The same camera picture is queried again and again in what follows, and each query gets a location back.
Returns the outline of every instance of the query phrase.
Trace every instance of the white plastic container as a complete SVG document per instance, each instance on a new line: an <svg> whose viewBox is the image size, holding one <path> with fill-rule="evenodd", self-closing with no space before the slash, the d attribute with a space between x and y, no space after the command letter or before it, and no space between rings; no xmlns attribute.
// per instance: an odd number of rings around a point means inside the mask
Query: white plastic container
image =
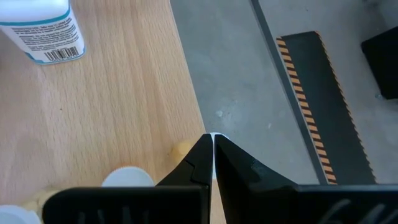
<svg viewBox="0 0 398 224"><path fill-rule="evenodd" d="M0 0L0 29L38 64L74 60L85 53L69 0Z"/></svg>

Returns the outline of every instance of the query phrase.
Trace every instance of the gray floor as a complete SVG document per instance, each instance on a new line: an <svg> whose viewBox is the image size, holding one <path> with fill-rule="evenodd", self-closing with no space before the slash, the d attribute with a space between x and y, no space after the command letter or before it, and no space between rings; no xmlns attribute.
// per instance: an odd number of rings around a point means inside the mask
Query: gray floor
<svg viewBox="0 0 398 224"><path fill-rule="evenodd" d="M398 182L398 106L377 85L359 44L384 31L360 0L261 0L272 34L318 30L380 183ZM172 0L207 131L228 135L303 184L318 180L249 0Z"/></svg>

